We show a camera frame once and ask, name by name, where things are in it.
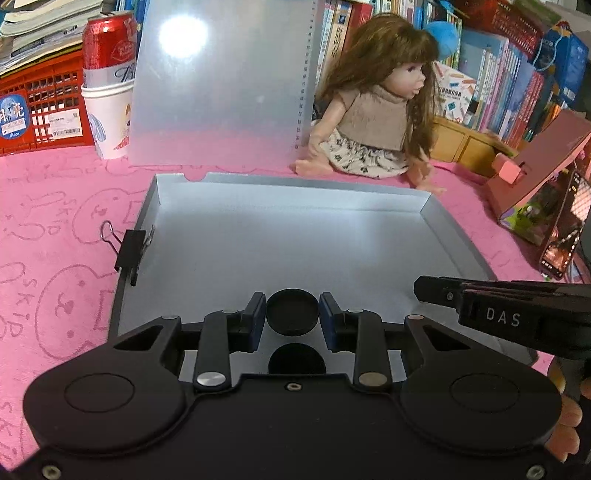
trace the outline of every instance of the beige knit top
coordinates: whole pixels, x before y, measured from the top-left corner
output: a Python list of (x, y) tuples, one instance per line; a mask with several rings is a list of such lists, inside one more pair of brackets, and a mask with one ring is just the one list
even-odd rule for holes
[(341, 90), (347, 109), (337, 130), (362, 145), (402, 150), (407, 126), (407, 100), (376, 85), (369, 91)]

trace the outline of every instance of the human hand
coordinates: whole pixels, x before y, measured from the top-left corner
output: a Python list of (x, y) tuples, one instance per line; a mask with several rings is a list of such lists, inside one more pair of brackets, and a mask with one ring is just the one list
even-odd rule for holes
[[(583, 411), (578, 403), (564, 395), (566, 379), (560, 369), (558, 360), (552, 360), (548, 369), (548, 378), (562, 395), (562, 412), (554, 433), (545, 444), (546, 449), (558, 460), (565, 462), (569, 454), (579, 451), (579, 435), (574, 429), (581, 423)], [(581, 394), (591, 400), (591, 378), (581, 383)]]

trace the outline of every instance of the doll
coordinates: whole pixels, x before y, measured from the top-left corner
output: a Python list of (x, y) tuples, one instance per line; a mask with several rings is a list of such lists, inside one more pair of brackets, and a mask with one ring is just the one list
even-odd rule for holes
[(429, 180), (428, 162), (438, 58), (437, 40), (402, 17), (382, 14), (360, 26), (326, 79), (320, 98), (330, 104), (295, 172), (318, 176), (336, 169), (376, 179), (406, 174), (416, 188), (442, 193)]

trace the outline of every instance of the doll dress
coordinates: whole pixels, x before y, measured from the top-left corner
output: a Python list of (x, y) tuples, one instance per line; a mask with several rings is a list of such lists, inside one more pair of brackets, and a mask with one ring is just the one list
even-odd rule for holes
[(341, 90), (347, 109), (320, 147), (331, 165), (344, 173), (382, 179), (408, 170), (402, 151), (407, 101), (381, 86), (367, 92)]

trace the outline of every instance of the beer can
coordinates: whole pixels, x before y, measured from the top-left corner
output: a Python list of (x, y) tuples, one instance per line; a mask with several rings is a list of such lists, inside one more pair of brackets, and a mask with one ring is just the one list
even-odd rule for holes
[(132, 11), (89, 18), (82, 34), (84, 86), (104, 87), (135, 78), (137, 38)]

